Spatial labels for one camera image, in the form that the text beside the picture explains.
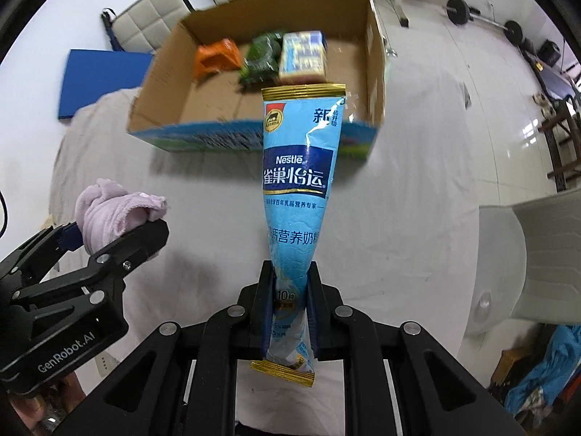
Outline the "person left hand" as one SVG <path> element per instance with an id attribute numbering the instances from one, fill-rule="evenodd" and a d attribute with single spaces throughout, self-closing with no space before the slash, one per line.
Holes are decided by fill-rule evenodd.
<path id="1" fill-rule="evenodd" d="M 56 384 L 56 390 L 59 392 L 56 399 L 60 401 L 65 414 L 73 411 L 73 409 L 86 397 L 75 372 L 63 377 Z M 12 404 L 13 409 L 19 415 L 19 418 L 21 418 L 23 424 L 25 424 L 29 429 L 30 434 L 47 435 L 41 421 L 46 418 L 49 408 L 48 400 L 46 400 L 42 395 L 34 397 L 11 395 L 9 401 Z"/>

